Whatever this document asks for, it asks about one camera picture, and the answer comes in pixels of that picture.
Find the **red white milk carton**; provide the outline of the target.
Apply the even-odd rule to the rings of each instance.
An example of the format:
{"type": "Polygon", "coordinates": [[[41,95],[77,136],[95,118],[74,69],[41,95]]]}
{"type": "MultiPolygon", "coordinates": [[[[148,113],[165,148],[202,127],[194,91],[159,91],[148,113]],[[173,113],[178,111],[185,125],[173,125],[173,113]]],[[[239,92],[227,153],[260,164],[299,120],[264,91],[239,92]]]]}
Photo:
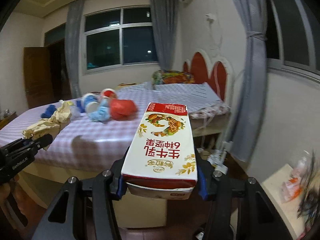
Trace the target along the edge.
{"type": "Polygon", "coordinates": [[[149,103],[127,151],[121,176],[131,194],[186,200],[197,183],[186,105],[149,103]]]}

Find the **blue white paper cup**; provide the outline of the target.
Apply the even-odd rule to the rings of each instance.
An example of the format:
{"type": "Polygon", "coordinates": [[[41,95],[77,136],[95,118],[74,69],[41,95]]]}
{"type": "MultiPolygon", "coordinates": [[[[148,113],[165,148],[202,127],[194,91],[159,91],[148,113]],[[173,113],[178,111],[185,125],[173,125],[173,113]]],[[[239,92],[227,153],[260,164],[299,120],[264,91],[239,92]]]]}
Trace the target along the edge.
{"type": "Polygon", "coordinates": [[[82,96],[81,105],[87,114],[95,112],[100,105],[99,96],[95,93],[86,93],[82,96]]]}

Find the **red plastic bag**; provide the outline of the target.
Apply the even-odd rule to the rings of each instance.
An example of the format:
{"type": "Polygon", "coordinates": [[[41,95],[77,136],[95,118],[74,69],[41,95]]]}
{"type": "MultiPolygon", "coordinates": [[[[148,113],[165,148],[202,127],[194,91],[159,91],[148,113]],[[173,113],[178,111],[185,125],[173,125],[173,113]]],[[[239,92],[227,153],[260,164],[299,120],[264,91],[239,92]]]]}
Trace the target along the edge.
{"type": "Polygon", "coordinates": [[[110,102],[110,116],[113,120],[124,120],[137,112],[132,100],[112,99],[110,102]]]}

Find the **beige crumpled cloth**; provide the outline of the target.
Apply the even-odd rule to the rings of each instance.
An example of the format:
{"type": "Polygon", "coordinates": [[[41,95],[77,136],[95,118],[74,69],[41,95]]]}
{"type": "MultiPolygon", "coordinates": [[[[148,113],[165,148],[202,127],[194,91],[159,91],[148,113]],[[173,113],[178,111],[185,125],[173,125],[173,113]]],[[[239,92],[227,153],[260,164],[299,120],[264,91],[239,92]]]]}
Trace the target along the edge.
{"type": "Polygon", "coordinates": [[[71,101],[60,100],[60,107],[56,107],[57,110],[49,119],[40,119],[38,122],[30,125],[22,131],[22,135],[25,139],[35,140],[45,134],[50,134],[53,140],[57,135],[71,123],[71,101]]]}

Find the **dark blue cloth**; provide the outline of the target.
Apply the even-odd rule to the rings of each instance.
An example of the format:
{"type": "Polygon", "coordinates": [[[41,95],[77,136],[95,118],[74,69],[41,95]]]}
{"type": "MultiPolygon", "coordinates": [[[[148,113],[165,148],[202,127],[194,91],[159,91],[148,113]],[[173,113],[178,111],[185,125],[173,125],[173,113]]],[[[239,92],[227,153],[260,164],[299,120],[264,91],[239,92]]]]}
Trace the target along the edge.
{"type": "Polygon", "coordinates": [[[49,119],[57,110],[55,105],[49,105],[46,110],[41,114],[42,119],[49,119]]]}

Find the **clutter on nightstand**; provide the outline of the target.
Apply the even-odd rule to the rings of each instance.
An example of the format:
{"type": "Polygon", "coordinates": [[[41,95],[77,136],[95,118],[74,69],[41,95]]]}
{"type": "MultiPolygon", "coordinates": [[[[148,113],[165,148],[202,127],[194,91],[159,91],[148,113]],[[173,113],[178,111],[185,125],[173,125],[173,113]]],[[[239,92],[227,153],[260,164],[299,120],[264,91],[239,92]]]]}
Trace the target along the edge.
{"type": "Polygon", "coordinates": [[[283,182],[280,188],[281,201],[287,203],[297,198],[302,192],[301,181],[307,173],[311,164],[311,153],[304,151],[295,168],[291,171],[290,177],[283,182]]]}

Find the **brown wooden door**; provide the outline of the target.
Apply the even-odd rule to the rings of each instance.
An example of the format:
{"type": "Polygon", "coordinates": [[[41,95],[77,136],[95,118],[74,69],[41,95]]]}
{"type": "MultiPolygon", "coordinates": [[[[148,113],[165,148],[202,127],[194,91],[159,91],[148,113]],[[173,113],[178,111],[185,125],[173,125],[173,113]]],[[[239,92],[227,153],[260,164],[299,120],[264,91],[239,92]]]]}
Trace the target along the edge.
{"type": "Polygon", "coordinates": [[[23,76],[29,109],[55,101],[47,48],[24,47],[23,76]]]}

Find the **blue face mask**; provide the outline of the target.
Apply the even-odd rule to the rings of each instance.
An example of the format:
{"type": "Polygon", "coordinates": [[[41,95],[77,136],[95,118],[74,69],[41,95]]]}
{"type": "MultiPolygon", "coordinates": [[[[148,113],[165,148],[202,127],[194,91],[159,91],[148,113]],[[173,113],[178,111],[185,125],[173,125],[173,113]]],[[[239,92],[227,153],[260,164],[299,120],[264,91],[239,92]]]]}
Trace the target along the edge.
{"type": "Polygon", "coordinates": [[[99,106],[96,111],[88,113],[88,117],[94,122],[105,122],[110,118],[109,108],[105,106],[99,106]]]}

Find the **white power strip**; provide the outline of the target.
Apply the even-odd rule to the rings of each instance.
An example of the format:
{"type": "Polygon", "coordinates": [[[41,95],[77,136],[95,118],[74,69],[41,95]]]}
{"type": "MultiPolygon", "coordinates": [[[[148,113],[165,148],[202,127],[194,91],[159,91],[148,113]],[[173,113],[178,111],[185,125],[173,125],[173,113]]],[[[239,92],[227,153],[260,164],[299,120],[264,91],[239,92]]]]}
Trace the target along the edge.
{"type": "Polygon", "coordinates": [[[211,153],[207,158],[207,161],[211,163],[215,170],[220,171],[225,175],[228,172],[228,167],[223,164],[226,158],[226,154],[226,150],[215,149],[213,153],[211,153]]]}

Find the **red paper cup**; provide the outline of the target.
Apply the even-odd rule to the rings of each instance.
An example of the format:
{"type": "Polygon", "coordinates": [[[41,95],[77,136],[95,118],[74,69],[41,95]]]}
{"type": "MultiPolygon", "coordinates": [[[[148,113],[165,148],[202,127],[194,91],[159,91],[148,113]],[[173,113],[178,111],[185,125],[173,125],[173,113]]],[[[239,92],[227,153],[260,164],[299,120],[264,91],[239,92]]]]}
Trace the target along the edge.
{"type": "Polygon", "coordinates": [[[104,99],[117,99],[118,96],[116,91],[112,88],[105,88],[100,93],[101,97],[104,99]]]}

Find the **grey curtain near side window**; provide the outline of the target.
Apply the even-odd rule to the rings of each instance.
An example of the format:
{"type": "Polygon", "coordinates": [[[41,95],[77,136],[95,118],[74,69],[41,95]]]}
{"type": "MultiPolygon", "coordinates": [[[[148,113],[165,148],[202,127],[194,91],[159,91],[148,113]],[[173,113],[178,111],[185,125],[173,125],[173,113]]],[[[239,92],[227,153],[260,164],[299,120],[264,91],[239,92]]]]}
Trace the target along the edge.
{"type": "Polygon", "coordinates": [[[238,109],[228,140],[230,154],[251,159],[264,117],[267,94],[266,0],[233,0],[246,32],[246,55],[238,109]]]}

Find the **colourful pillow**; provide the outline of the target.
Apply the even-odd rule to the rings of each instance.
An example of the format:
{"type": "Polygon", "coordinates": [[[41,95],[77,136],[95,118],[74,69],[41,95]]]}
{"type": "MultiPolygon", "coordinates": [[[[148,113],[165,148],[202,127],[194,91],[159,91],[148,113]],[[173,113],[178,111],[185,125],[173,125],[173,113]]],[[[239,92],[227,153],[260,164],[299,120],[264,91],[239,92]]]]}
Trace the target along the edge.
{"type": "Polygon", "coordinates": [[[188,72],[175,70],[158,70],[152,75],[154,85],[169,85],[175,83],[192,84],[195,83],[194,76],[188,72]]]}

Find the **black grid white blanket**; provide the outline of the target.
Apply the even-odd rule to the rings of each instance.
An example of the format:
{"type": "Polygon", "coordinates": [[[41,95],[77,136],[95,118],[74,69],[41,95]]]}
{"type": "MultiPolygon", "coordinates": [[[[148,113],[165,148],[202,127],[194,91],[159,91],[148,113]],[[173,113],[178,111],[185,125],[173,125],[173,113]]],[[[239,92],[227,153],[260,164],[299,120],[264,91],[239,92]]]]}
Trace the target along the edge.
{"type": "Polygon", "coordinates": [[[154,85],[142,83],[143,88],[153,92],[154,102],[186,105],[188,112],[196,112],[203,108],[221,102],[221,99],[208,83],[172,83],[168,85],[154,85]]]}

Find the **grey curtain left of window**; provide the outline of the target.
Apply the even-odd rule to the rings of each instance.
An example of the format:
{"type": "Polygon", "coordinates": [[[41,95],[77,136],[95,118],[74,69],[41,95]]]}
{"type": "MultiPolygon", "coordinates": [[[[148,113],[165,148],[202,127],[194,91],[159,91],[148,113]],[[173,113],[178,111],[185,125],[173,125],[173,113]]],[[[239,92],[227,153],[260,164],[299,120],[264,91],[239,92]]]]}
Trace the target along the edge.
{"type": "Polygon", "coordinates": [[[65,28],[65,57],[72,98],[81,95],[79,85],[79,39],[85,0],[69,4],[65,28]]]}

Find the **grey curtain of window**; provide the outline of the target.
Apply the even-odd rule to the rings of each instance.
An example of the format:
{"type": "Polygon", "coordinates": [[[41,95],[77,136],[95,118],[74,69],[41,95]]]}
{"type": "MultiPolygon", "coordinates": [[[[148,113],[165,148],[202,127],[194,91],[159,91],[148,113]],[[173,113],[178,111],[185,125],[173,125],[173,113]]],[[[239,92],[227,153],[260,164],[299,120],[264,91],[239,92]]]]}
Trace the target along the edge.
{"type": "Polygon", "coordinates": [[[174,61],[178,0],[150,0],[153,38],[159,66],[171,70],[174,61]]]}
{"type": "Polygon", "coordinates": [[[72,98],[81,95],[79,85],[79,39],[85,0],[69,4],[65,28],[65,57],[72,98]]]}

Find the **red white headboard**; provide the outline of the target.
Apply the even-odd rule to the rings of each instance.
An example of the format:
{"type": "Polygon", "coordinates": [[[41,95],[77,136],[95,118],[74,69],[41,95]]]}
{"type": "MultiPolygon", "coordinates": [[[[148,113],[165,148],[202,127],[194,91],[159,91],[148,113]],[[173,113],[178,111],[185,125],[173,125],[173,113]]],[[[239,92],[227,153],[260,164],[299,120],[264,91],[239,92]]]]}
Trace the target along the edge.
{"type": "Polygon", "coordinates": [[[196,84],[208,83],[223,102],[231,104],[235,74],[225,57],[211,59],[203,49],[196,49],[191,60],[185,60],[182,70],[193,75],[196,84]]]}

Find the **grey curtain right of window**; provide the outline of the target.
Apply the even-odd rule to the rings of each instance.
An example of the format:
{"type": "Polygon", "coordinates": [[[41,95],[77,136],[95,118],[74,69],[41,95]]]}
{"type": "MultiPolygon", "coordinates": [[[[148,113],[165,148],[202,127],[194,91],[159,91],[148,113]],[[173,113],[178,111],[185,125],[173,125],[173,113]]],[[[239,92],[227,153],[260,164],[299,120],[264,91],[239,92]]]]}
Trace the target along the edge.
{"type": "Polygon", "coordinates": [[[178,0],[150,0],[153,38],[159,66],[171,70],[174,61],[178,0]]]}

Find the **side window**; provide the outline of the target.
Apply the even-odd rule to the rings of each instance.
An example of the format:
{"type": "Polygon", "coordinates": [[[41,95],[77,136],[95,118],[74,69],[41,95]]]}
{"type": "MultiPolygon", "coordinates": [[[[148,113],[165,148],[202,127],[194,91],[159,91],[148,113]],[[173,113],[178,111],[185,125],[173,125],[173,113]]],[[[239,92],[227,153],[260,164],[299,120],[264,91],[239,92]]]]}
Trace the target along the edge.
{"type": "Polygon", "coordinates": [[[304,0],[266,0],[267,58],[273,68],[319,74],[319,21],[304,0]]]}

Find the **cream bed frame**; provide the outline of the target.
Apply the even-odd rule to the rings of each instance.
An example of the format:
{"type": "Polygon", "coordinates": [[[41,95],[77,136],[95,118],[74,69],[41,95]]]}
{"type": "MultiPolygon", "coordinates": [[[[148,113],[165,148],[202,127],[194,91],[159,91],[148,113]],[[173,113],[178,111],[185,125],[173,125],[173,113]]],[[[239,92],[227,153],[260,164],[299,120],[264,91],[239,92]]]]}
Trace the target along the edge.
{"type": "Polygon", "coordinates": [[[185,200],[197,187],[203,200],[217,200],[224,224],[230,221],[229,179],[194,148],[187,113],[148,109],[124,156],[111,169],[83,181],[69,178],[49,206],[34,239],[68,239],[85,228],[81,201],[92,197],[98,234],[115,234],[113,202],[130,191],[145,198],[185,200]]]}

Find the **window with white frame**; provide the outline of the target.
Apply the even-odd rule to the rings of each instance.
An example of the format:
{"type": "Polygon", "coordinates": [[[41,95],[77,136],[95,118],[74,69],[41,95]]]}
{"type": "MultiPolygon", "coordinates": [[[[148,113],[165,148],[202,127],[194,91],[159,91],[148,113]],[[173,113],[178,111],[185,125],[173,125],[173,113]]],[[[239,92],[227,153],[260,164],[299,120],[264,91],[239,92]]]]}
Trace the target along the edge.
{"type": "Polygon", "coordinates": [[[157,62],[149,6],[115,8],[85,16],[86,74],[157,62]]]}

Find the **white wall socket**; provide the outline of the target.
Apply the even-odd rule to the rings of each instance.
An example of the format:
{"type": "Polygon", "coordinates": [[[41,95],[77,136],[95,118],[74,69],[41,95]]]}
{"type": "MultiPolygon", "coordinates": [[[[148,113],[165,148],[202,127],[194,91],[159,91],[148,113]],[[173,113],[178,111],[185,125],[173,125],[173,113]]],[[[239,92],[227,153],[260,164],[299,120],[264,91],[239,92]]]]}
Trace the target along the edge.
{"type": "Polygon", "coordinates": [[[217,16],[215,14],[206,14],[206,20],[209,22],[209,23],[213,23],[214,21],[217,20],[217,16]]]}

